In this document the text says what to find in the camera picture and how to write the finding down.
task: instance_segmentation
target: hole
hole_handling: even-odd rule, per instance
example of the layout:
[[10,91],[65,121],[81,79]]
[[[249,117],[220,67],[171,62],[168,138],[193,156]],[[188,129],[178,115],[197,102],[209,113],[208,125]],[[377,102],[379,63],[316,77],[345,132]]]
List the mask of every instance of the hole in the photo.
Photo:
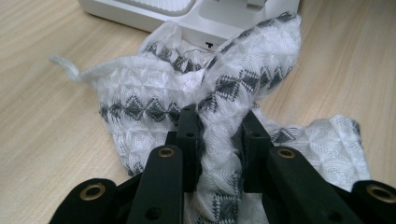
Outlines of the hole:
[[94,196],[94,195],[98,194],[99,192],[100,192],[100,188],[94,187],[94,188],[91,188],[91,189],[87,190],[87,195],[88,196]]
[[151,207],[146,211],[146,219],[148,220],[157,220],[161,216],[161,208]]
[[367,186],[367,192],[384,203],[396,203],[396,195],[394,193],[377,185]]
[[84,201],[93,201],[100,198],[106,191],[106,187],[102,183],[89,185],[81,191],[79,197]]
[[158,151],[159,157],[171,157],[175,154],[175,151],[172,148],[162,148]]
[[294,154],[293,151],[291,151],[290,149],[286,149],[286,148],[281,148],[280,150],[277,151],[277,154],[283,158],[287,158],[287,159],[291,159],[294,158],[296,156],[296,154]]
[[343,221],[343,216],[337,211],[334,211],[332,209],[325,209],[322,212],[322,215],[325,216],[327,219],[329,219],[332,222],[342,222]]

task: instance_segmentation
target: light wood surface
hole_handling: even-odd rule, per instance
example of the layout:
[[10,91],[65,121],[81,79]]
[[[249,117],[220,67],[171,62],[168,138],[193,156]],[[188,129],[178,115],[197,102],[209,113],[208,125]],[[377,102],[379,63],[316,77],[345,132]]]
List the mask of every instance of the light wood surface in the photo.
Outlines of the light wood surface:
[[[303,0],[300,14],[299,62],[262,110],[282,124],[355,119],[372,178],[396,187],[396,1]],[[135,54],[147,35],[77,0],[1,1],[0,223],[46,223],[80,182],[128,178],[94,91],[48,57],[83,70]]]

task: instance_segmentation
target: white machine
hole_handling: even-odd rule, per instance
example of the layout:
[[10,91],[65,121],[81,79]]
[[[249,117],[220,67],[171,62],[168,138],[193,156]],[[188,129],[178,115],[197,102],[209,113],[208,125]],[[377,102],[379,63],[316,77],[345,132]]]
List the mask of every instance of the white machine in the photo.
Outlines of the white machine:
[[152,32],[165,21],[182,28],[183,39],[204,49],[284,12],[299,0],[78,0],[88,13]]

